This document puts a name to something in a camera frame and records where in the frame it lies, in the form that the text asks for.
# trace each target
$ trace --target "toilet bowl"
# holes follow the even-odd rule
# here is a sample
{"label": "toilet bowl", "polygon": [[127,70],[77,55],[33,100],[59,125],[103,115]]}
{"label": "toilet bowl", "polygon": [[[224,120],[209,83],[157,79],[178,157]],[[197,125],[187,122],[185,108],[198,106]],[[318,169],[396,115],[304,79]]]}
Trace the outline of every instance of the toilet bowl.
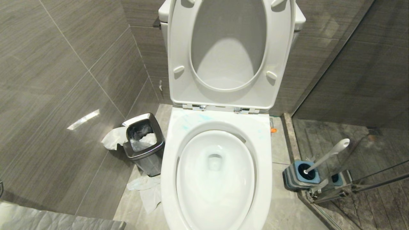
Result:
{"label": "toilet bowl", "polygon": [[272,192],[267,111],[287,62],[294,5],[172,0],[168,64],[174,107],[161,173],[171,230],[263,227]]}

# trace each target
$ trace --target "white toilet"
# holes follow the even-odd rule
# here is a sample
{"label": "white toilet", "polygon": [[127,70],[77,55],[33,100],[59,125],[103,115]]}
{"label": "white toilet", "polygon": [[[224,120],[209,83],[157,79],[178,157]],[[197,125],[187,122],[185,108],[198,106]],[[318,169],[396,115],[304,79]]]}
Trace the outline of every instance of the white toilet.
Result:
{"label": "white toilet", "polygon": [[260,230],[272,192],[268,110],[294,0],[172,0],[161,194],[171,230]]}

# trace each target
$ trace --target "toilet tank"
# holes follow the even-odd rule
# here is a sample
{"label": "toilet tank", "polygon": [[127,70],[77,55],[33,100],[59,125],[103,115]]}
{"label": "toilet tank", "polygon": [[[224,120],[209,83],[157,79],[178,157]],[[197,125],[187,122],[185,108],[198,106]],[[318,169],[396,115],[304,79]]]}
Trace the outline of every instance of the toilet tank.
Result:
{"label": "toilet tank", "polygon": [[[169,10],[171,8],[171,0],[166,0],[162,6],[159,8],[159,20],[160,26],[163,34],[163,39],[165,41],[166,51],[168,50],[168,19],[169,19]],[[291,48],[294,46],[300,31],[302,30],[306,18],[301,12],[297,4],[295,4],[295,26],[294,26],[294,36],[292,38]]]}

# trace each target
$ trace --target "trash can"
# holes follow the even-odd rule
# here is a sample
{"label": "trash can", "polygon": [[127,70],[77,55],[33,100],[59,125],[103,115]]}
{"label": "trash can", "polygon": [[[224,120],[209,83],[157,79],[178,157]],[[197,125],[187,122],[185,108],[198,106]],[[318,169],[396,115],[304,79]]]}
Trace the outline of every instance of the trash can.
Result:
{"label": "trash can", "polygon": [[[127,157],[149,177],[160,175],[165,138],[155,116],[152,113],[142,114],[122,125],[128,126],[126,130],[128,142],[124,143]],[[156,143],[144,147],[140,140],[149,133],[155,134]]]}

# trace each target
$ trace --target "shower curb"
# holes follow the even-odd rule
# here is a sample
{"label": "shower curb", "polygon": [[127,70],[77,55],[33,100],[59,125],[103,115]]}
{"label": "shower curb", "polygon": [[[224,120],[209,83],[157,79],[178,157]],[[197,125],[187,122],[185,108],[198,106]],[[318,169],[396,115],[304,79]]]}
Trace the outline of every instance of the shower curb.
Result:
{"label": "shower curb", "polygon": [[[300,150],[297,144],[297,137],[295,135],[294,126],[292,124],[292,118],[290,114],[284,113],[281,116],[281,120],[284,127],[284,135],[285,140],[287,142],[288,153],[290,155],[290,161],[293,163],[296,160],[301,160]],[[324,214],[324,211],[321,207],[316,204],[310,203],[307,196],[308,193],[306,191],[297,192],[298,199],[301,200],[317,217],[321,220],[321,222],[330,230],[360,230],[361,228],[358,227],[356,224],[351,223],[348,217],[343,213],[338,213],[331,211],[329,213]],[[335,204],[332,202],[330,205],[337,208]]]}

